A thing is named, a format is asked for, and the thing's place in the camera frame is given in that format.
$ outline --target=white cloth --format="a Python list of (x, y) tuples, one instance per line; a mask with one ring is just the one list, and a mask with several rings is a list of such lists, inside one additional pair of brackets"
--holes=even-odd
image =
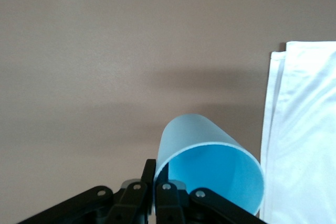
[(336, 223), (336, 42), (272, 53), (261, 166), (262, 220)]

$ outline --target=cloth fold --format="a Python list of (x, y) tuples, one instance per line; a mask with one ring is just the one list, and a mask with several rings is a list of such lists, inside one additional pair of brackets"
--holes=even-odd
[(261, 144), (267, 223), (336, 223), (336, 42), (271, 54)]

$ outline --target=cylindrical object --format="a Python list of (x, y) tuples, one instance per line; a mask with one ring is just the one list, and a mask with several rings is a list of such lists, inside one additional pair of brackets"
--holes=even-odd
[(186, 184), (188, 193), (206, 187), (251, 214), (259, 210), (264, 178), (258, 161), (209, 119), (186, 114), (164, 129), (155, 179), (169, 163), (169, 180)]

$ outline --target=folded cloth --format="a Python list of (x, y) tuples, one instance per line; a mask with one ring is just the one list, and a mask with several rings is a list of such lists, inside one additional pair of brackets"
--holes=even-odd
[(267, 223), (336, 223), (336, 42), (273, 52), (261, 167)]

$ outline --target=beige surface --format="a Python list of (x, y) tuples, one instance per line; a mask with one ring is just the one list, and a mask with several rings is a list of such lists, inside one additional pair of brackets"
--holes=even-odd
[(0, 0), (0, 219), (156, 158), (200, 113), (259, 158), (270, 52), (335, 40), (336, 0)]

